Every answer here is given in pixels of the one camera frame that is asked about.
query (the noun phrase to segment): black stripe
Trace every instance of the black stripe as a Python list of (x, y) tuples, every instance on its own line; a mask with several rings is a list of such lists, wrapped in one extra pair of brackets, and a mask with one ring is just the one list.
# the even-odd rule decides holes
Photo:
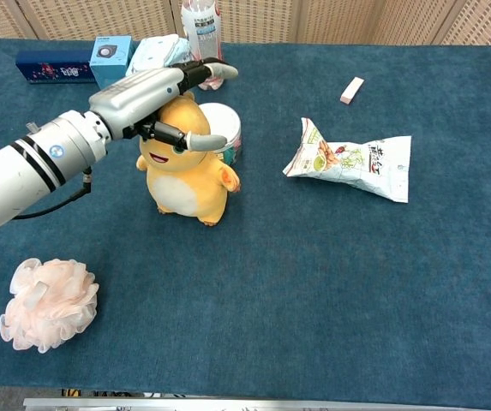
[(25, 141), (26, 143), (28, 143), (28, 145), (30, 147), (32, 147), (36, 151), (36, 153), (39, 154), (39, 156), (43, 159), (43, 161), (45, 161), (45, 163), (51, 169), (51, 171), (53, 173), (55, 173), (55, 176), (57, 176), (58, 184), (60, 186), (62, 186), (66, 182), (66, 179), (64, 178), (63, 173), (57, 167), (57, 165), (55, 164), (55, 162), (53, 160), (51, 160), (51, 157), (49, 157), (47, 155), (47, 153), (44, 152), (43, 148), (41, 148), (40, 146), (38, 146), (38, 144), (34, 140), (32, 140), (30, 138), (30, 136), (27, 135), (22, 140)]
[(44, 170), (39, 166), (38, 162), (34, 160), (32, 157), (28, 155), (26, 150), (19, 146), (16, 143), (11, 143), (11, 147), (13, 147), (19, 154), (24, 157), (26, 161), (28, 161), (28, 164), (30, 164), (34, 170), (38, 173), (38, 176), (41, 177), (41, 179), (44, 181), (45, 185), (51, 190), (51, 192), (55, 191), (56, 187), (51, 178), (47, 175), (47, 173), (44, 172)]

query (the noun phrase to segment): plastic bottle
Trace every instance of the plastic bottle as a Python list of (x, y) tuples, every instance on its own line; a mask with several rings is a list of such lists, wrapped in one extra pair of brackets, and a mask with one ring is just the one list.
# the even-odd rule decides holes
[[(194, 59), (217, 57), (222, 60), (220, 9), (216, 0), (184, 0), (181, 18)], [(223, 82), (223, 79), (210, 77), (200, 88), (217, 90)]]

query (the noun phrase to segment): plush toy mouth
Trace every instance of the plush toy mouth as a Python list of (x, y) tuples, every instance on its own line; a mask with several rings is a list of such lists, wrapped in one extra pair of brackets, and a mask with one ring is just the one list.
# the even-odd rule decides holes
[(169, 161), (167, 157), (161, 157), (153, 153), (150, 153), (150, 157), (152, 158), (153, 161), (157, 163), (167, 163)]

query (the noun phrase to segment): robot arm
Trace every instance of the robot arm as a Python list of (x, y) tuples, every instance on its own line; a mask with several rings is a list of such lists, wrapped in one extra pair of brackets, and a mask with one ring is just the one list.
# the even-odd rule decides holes
[(30, 134), (0, 150), (0, 226), (97, 163), (113, 140), (140, 134), (189, 150), (222, 148), (223, 136), (197, 138), (157, 119), (158, 109), (212, 75), (231, 79), (237, 70), (205, 59), (140, 72), (94, 94), (86, 113), (28, 124)]

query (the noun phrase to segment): teal box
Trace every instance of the teal box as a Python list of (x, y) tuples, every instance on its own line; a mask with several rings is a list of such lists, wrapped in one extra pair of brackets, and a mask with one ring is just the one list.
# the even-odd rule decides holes
[(101, 89), (125, 77), (135, 48), (131, 36), (97, 37), (89, 66)]

